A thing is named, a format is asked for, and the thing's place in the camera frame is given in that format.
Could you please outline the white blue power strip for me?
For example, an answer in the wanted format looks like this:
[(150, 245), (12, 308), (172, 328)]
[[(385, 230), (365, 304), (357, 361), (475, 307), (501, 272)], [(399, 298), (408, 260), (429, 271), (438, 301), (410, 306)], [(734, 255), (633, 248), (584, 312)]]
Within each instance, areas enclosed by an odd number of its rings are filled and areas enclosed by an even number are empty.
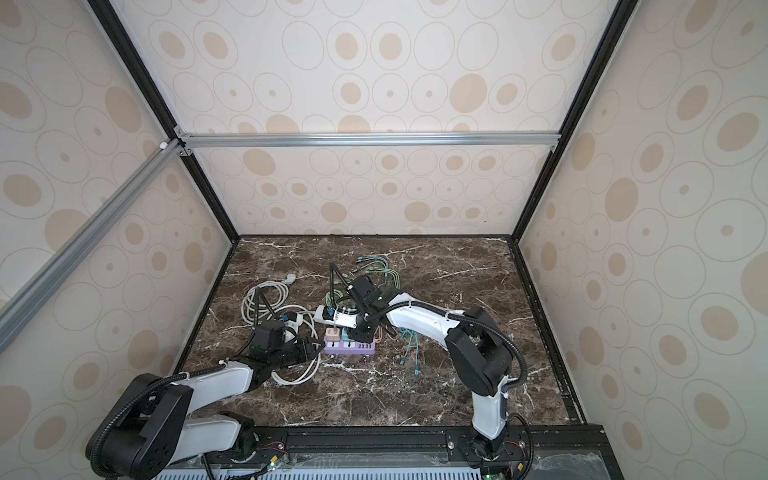
[(329, 307), (329, 306), (318, 306), (316, 311), (315, 311), (315, 313), (314, 313), (314, 315), (313, 315), (313, 319), (316, 322), (320, 322), (320, 323), (324, 323), (324, 324), (328, 324), (328, 323), (333, 324), (334, 323), (334, 315), (335, 315), (335, 310), (332, 307)]

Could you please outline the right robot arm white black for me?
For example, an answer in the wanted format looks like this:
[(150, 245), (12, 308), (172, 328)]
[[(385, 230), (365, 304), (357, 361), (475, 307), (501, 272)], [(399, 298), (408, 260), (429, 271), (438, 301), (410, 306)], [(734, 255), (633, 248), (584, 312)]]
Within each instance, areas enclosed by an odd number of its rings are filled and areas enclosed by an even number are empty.
[(356, 343), (372, 343), (379, 331), (409, 330), (444, 348), (456, 375), (472, 393), (472, 433), (455, 440), (467, 463), (491, 471), (507, 455), (507, 399), (523, 386), (529, 368), (522, 351), (480, 307), (455, 310), (421, 301), (396, 284), (377, 285), (367, 274), (351, 278), (329, 264), (329, 301), (318, 315), (347, 331)]

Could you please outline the horizontal aluminium rail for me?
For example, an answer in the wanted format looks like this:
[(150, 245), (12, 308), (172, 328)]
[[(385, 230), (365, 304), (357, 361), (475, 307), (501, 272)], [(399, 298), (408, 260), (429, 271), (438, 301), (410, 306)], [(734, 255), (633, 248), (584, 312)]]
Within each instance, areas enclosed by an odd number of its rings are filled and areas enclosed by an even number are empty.
[(482, 132), (371, 132), (371, 133), (263, 133), (202, 134), (183, 132), (178, 149), (188, 156), (199, 148), (363, 148), (363, 147), (467, 147), (530, 145), (555, 147), (555, 131)]

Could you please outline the teal charger plug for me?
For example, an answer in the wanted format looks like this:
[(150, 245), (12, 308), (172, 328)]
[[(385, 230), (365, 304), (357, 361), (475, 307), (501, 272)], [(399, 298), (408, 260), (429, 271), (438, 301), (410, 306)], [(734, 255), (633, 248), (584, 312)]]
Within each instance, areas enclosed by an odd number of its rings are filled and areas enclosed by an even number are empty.
[(355, 344), (355, 341), (349, 337), (346, 330), (342, 331), (342, 342), (346, 348), (351, 348)]

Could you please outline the pink charger plug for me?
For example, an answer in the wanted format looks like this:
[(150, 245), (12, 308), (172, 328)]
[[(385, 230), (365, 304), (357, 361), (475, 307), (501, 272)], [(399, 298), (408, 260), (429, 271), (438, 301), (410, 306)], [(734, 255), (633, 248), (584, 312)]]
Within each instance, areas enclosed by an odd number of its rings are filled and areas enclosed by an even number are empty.
[(342, 330), (336, 327), (328, 327), (325, 330), (325, 339), (332, 342), (338, 342), (342, 338)]

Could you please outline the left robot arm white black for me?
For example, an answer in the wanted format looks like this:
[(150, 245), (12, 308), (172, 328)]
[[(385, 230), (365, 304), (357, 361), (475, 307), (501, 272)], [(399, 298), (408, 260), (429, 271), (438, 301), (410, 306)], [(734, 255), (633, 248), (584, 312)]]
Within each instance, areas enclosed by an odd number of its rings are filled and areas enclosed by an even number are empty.
[(227, 412), (191, 415), (257, 389), (279, 369), (318, 359), (321, 341), (300, 336), (274, 309), (268, 313), (231, 358), (168, 377), (135, 377), (86, 445), (91, 470), (106, 479), (152, 479), (170, 464), (214, 452), (250, 460), (260, 449), (253, 420)]

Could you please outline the purple power strip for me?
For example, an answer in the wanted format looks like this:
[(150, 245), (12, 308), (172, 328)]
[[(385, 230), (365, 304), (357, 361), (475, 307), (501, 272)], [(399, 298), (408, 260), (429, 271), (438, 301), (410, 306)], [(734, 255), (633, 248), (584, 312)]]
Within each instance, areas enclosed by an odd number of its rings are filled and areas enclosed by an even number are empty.
[(323, 352), (327, 355), (359, 355), (373, 356), (376, 351), (375, 343), (361, 343), (355, 341), (325, 341)]

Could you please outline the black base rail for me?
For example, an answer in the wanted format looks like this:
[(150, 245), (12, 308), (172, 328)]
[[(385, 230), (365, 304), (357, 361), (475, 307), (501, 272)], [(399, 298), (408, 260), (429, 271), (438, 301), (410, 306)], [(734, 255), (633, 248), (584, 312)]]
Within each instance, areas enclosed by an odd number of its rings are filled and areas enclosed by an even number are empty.
[(596, 425), (512, 424), (498, 453), (480, 456), (467, 427), (257, 427), (255, 449), (182, 458), (157, 479), (620, 479)]

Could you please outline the diagonal aluminium rail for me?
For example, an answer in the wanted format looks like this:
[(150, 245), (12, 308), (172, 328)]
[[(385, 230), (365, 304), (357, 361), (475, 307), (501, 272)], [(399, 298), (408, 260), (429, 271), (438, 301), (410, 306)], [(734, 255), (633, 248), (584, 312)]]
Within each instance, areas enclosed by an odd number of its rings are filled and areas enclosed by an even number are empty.
[(178, 139), (169, 139), (87, 219), (75, 235), (24, 284), (1, 311), (1, 349), (6, 350), (65, 280), (119, 222), (147, 186), (179, 155)]

